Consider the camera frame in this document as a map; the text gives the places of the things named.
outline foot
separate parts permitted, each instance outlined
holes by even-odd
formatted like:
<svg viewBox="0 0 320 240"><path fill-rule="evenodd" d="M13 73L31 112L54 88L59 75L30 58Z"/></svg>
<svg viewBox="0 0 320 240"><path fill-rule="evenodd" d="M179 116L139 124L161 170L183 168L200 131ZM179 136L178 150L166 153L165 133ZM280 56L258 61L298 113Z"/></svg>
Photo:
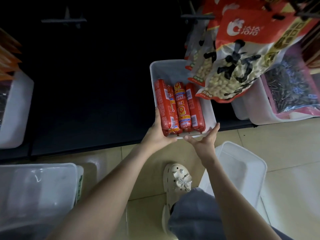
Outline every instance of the foot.
<svg viewBox="0 0 320 240"><path fill-rule="evenodd" d="M181 164L168 164L163 172L163 187L167 193L167 203L162 211L162 228L172 239L177 237L168 230L168 220L172 206L180 197L191 190L192 177Z"/></svg>

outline hand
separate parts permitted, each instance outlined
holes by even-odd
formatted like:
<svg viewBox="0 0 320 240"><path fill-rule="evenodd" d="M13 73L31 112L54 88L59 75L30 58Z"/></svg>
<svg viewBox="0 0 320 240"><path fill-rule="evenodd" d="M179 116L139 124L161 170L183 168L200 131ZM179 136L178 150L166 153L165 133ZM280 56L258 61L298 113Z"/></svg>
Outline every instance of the hand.
<svg viewBox="0 0 320 240"><path fill-rule="evenodd" d="M197 141L191 136L184 137L187 142L193 145L195 152L205 168L207 165L217 160L216 152L214 150L214 142L216 141L219 129L220 123L217 123L213 129L208 130L208 134L203 137L201 141Z"/></svg>
<svg viewBox="0 0 320 240"><path fill-rule="evenodd" d="M161 117L158 107L155 108L155 121L142 139L140 146L149 152L150 156L165 146L177 141L177 138L168 138L163 135Z"/></svg>

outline pant leg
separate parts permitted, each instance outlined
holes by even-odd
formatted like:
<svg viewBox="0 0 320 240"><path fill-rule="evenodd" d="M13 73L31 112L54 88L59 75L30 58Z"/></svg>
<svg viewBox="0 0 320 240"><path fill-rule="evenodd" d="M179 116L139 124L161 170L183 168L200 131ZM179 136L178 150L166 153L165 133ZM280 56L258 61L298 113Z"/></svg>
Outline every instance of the pant leg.
<svg viewBox="0 0 320 240"><path fill-rule="evenodd" d="M192 189L175 203L168 228L179 240L226 239L215 198L200 188ZM292 240L274 230L282 240Z"/></svg>

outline barcode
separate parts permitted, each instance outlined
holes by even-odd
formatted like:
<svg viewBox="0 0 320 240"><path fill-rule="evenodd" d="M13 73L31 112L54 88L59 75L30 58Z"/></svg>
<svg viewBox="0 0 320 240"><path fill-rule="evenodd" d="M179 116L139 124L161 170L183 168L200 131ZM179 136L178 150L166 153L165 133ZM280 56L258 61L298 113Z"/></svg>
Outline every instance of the barcode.
<svg viewBox="0 0 320 240"><path fill-rule="evenodd" d="M187 100L192 99L192 95L191 95L191 90L190 90L190 89L188 89L188 90L186 91L186 99L187 99Z"/></svg>
<svg viewBox="0 0 320 240"><path fill-rule="evenodd" d="M174 117L170 117L171 118L171 129L173 129L176 126L176 121L174 120Z"/></svg>
<svg viewBox="0 0 320 240"><path fill-rule="evenodd" d="M168 99L168 100L170 100L167 89L164 89L164 93L165 93L165 98Z"/></svg>
<svg viewBox="0 0 320 240"><path fill-rule="evenodd" d="M198 126L198 121L197 121L196 115L191 115L191 120L192 120L192 127Z"/></svg>

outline forearm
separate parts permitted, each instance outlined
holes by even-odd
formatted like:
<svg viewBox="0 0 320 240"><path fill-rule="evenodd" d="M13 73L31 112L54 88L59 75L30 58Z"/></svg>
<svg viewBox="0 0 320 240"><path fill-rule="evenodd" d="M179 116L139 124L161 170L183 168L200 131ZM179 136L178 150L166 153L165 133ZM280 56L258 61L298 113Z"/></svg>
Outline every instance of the forearm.
<svg viewBox="0 0 320 240"><path fill-rule="evenodd" d="M48 240L110 239L149 153L140 145L80 201Z"/></svg>
<svg viewBox="0 0 320 240"><path fill-rule="evenodd" d="M230 181L216 156L206 165L228 240L268 239L279 236Z"/></svg>

